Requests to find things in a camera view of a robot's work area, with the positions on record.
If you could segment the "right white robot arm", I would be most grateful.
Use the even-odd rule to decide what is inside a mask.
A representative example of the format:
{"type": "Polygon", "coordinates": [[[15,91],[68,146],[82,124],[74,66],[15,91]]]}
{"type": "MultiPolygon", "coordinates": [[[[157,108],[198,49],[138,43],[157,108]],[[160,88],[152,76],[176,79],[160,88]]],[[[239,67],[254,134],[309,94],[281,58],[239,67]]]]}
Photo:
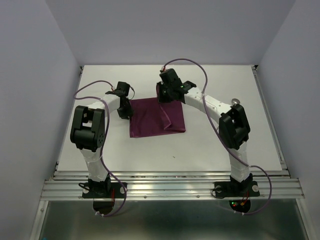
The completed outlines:
{"type": "Polygon", "coordinates": [[[248,184],[253,178],[247,158],[247,141],[251,128],[244,107],[238,103],[223,103],[206,95],[193,82],[182,82],[172,68],[161,69],[159,76],[161,81],[156,88],[160,103],[178,101],[207,115],[218,139],[229,154],[231,192],[242,195],[248,190],[248,184]]]}

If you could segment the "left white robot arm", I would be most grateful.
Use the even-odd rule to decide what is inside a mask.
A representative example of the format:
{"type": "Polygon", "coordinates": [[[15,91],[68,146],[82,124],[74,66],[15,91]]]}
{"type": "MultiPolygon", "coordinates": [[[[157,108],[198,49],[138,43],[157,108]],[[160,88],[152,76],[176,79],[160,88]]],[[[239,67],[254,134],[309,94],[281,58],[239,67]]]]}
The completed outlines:
{"type": "Polygon", "coordinates": [[[132,87],[119,81],[116,88],[107,91],[104,97],[77,97],[76,100],[93,99],[96,102],[74,109],[70,141],[80,150],[88,169],[88,182],[80,187],[86,194],[106,197],[111,193],[111,174],[103,162],[102,150],[110,125],[110,113],[117,111],[121,119],[129,120],[134,111],[128,98],[132,87]]]}

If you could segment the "silver metal spoon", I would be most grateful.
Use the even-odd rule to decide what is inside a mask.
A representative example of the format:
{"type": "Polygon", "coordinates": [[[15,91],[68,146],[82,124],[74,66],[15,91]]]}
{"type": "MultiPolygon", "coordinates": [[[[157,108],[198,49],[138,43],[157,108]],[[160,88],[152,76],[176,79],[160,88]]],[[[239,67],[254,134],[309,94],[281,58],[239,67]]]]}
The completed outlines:
{"type": "Polygon", "coordinates": [[[232,105],[234,106],[234,105],[239,105],[241,102],[240,102],[239,99],[233,98],[233,99],[231,100],[231,103],[232,103],[232,105]]]}

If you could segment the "purple cloth napkin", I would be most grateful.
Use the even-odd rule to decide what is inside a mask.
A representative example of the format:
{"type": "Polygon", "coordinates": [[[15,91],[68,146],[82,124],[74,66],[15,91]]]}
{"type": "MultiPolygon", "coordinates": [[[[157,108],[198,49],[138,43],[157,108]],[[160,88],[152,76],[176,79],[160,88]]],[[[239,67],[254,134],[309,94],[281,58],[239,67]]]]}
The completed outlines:
{"type": "Polygon", "coordinates": [[[130,118],[131,138],[179,134],[186,131],[182,103],[159,103],[156,97],[130,101],[133,116],[130,118]]]}

